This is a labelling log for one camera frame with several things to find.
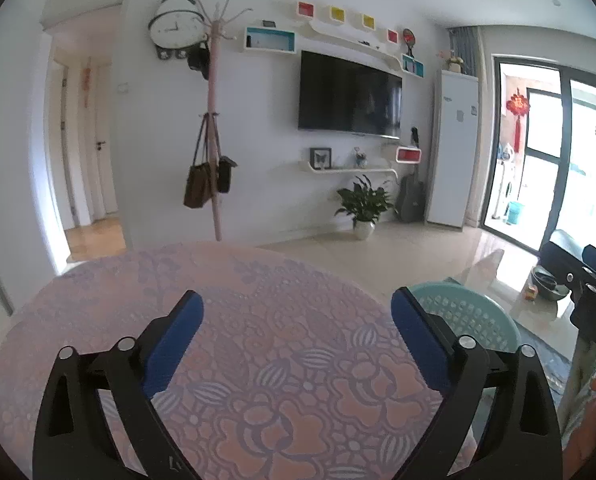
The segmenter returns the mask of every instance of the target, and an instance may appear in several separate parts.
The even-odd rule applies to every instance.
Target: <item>metal screw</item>
[[[136,346],[136,340],[133,337],[125,337],[118,341],[118,349],[122,352],[127,352]]]
[[[476,348],[476,340],[469,335],[460,336],[458,343],[463,348],[467,348],[467,349]]]
[[[73,347],[72,346],[65,346],[60,349],[58,352],[58,357],[60,359],[69,359],[73,355]]]
[[[522,345],[520,347],[520,351],[523,353],[525,357],[534,357],[536,355],[536,350],[533,346]]]

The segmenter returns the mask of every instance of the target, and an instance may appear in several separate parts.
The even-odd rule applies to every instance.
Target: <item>teal plastic chair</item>
[[[502,307],[456,283],[428,282],[408,287],[423,309],[443,317],[456,335],[468,334],[484,348],[515,352],[520,332]]]

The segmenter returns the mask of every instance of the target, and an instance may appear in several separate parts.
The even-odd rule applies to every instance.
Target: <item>sliding door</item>
[[[571,155],[557,229],[596,247],[596,87],[570,80]]]
[[[498,135],[483,227],[534,253],[555,229],[596,247],[596,75],[526,60],[497,59],[496,69]],[[514,89],[529,102],[517,150],[505,113]]]

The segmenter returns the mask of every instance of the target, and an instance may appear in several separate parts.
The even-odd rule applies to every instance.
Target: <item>tv screen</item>
[[[402,79],[302,51],[298,128],[400,137]]]

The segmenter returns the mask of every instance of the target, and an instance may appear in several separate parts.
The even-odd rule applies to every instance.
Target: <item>floral tablecloth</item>
[[[388,307],[281,254],[211,242],[83,264],[14,316],[0,343],[0,442],[28,476],[57,351],[138,336],[188,289],[204,320],[153,403],[204,480],[393,477],[442,399]],[[107,392],[102,403],[124,462],[142,471]]]

